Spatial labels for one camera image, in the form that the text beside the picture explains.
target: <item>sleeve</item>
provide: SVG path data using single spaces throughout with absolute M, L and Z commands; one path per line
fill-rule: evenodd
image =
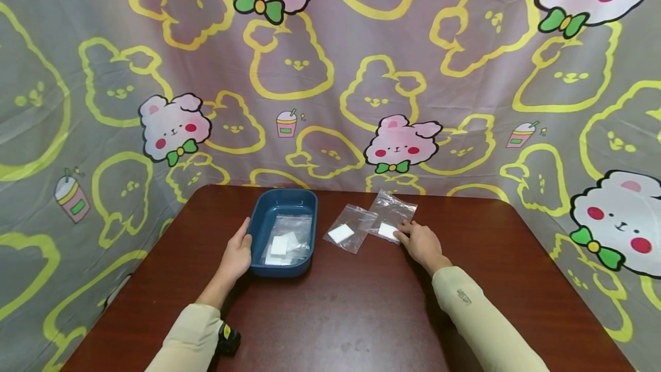
M 216 353 L 221 325 L 217 308 L 189 304 L 145 372 L 206 372 Z
M 485 372 L 539 372 L 544 361 L 461 268 L 442 268 L 431 280 L 436 299 Z

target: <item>wall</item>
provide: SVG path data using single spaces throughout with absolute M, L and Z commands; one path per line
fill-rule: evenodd
M 0 0 L 0 369 L 59 369 L 233 184 L 509 202 L 657 370 L 660 5 Z

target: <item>wooden table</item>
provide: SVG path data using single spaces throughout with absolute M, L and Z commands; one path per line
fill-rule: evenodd
M 259 188 L 198 190 L 84 338 L 65 372 L 143 371 L 179 311 L 212 277 Z M 369 236 L 357 255 L 323 241 L 344 206 L 372 193 L 316 192 L 312 267 L 293 280 L 245 276 L 223 318 L 243 340 L 210 371 L 480 370 L 440 311 L 429 276 Z M 551 371 L 632 371 L 512 207 L 492 199 L 402 195 Z

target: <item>person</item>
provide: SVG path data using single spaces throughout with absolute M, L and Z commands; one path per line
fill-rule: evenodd
M 227 242 L 212 280 L 193 304 L 179 315 L 146 372 L 205 372 L 216 352 L 223 324 L 220 308 L 235 282 L 251 264 L 250 219 Z M 485 372 L 548 371 L 513 325 L 484 296 L 461 268 L 443 255 L 429 227 L 404 221 L 395 236 L 410 256 L 431 276 L 436 299 L 448 313 Z

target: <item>blue plastic tray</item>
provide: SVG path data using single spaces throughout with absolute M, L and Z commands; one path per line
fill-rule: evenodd
M 317 227 L 317 195 L 307 189 L 271 189 L 261 194 L 252 211 L 248 233 L 252 235 L 251 270 L 261 277 L 297 277 L 305 273 L 310 266 L 314 251 L 314 233 Z M 310 229 L 310 252 L 308 257 L 294 266 L 266 266 L 261 264 L 262 254 L 269 244 L 271 229 L 275 224 L 275 216 L 312 215 Z

